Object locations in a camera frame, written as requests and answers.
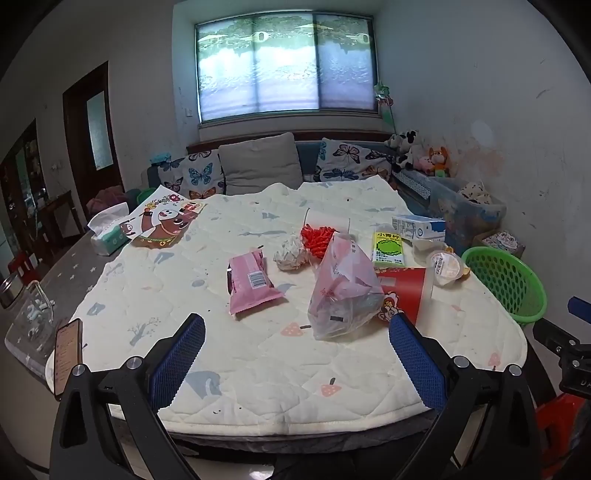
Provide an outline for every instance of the blue gripper pad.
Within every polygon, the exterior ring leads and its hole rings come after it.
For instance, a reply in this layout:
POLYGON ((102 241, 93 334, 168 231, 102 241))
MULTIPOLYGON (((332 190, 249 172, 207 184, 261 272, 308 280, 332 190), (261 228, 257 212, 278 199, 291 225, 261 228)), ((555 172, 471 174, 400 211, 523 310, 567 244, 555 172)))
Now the blue gripper pad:
POLYGON ((591 323, 591 304, 578 297, 572 297, 569 300, 569 313, 591 323))
POLYGON ((150 405, 154 411, 173 402, 205 342, 205 322, 192 313, 174 336, 166 340, 171 343, 169 350, 150 376, 150 405))
POLYGON ((400 315, 389 327, 390 344, 426 407, 439 412, 447 403, 445 377, 400 315))

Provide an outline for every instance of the wooden cabinet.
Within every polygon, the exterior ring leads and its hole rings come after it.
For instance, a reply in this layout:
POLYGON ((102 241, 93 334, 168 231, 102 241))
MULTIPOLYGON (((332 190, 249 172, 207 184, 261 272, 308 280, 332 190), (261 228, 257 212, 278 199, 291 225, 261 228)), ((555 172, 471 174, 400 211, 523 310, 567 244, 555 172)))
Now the wooden cabinet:
POLYGON ((53 253, 38 211, 48 202, 41 169, 35 121, 27 127, 0 164, 0 184, 20 250, 48 265, 53 253))

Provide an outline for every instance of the crumpled paper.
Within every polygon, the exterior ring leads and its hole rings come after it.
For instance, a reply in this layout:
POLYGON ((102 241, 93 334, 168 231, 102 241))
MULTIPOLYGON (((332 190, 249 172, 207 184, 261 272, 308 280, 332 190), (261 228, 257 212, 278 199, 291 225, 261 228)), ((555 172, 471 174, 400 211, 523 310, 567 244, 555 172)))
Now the crumpled paper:
POLYGON ((296 270, 308 261, 308 252, 301 242, 301 237, 294 234, 281 244, 273 260, 279 270, 296 270))

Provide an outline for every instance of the plastic bag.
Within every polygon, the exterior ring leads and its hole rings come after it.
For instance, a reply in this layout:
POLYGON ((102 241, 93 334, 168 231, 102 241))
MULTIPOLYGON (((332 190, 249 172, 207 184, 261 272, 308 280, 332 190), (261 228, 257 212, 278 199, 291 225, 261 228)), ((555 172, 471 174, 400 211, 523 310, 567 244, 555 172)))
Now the plastic bag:
POLYGON ((371 260, 349 235, 335 233, 316 271, 308 307, 314 338, 361 327, 379 312, 384 297, 371 260))

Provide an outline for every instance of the frosted glass panel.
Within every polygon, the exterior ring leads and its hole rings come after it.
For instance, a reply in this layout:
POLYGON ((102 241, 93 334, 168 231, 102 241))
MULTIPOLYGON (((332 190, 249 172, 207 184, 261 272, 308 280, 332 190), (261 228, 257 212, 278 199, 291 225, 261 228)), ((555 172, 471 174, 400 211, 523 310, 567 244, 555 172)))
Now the frosted glass panel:
POLYGON ((369 20, 285 12, 197 28, 203 121, 257 112, 375 110, 369 20))
POLYGON ((88 112, 88 130, 92 154, 97 170, 113 164, 109 134, 107 133, 107 117, 105 112, 105 93, 100 92, 86 102, 88 112))
POLYGON ((364 18, 318 15, 320 95, 325 108, 374 108, 374 68, 364 18))

